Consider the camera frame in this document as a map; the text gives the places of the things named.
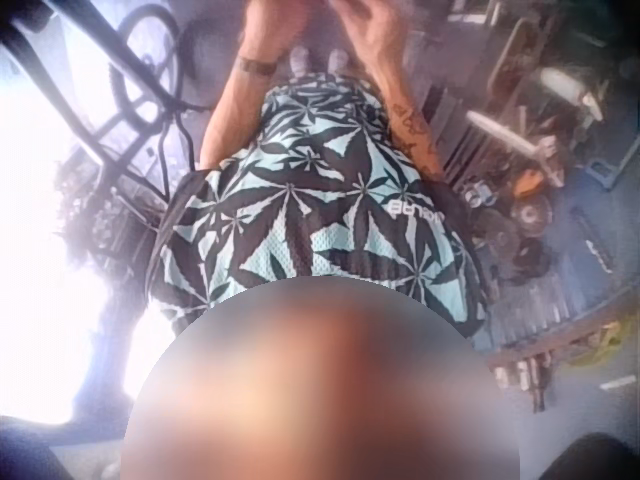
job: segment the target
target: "bracelet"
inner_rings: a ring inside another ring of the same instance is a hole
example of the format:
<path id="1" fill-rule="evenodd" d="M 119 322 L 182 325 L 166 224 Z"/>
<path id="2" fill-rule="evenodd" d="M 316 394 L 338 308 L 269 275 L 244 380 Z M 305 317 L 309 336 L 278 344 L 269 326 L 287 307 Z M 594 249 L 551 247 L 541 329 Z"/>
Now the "bracelet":
<path id="1" fill-rule="evenodd" d="M 272 77 L 276 73 L 278 64 L 260 62 L 258 60 L 249 60 L 248 58 L 240 57 L 236 59 L 236 68 L 239 68 L 243 72 L 251 73 L 254 75 L 260 75 L 262 77 Z"/>

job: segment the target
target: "shoe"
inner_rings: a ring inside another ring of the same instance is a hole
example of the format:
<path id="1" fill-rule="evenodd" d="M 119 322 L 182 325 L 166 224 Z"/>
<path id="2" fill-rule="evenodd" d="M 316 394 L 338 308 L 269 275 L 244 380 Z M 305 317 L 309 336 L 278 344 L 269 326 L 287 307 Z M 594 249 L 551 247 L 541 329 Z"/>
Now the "shoe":
<path id="1" fill-rule="evenodd" d="M 301 46 L 295 47 L 289 54 L 289 64 L 295 78 L 304 77 L 310 70 L 309 49 Z"/>
<path id="2" fill-rule="evenodd" d="M 339 75 L 349 65 L 349 54 L 340 48 L 334 48 L 329 55 L 327 71 L 331 75 Z"/>

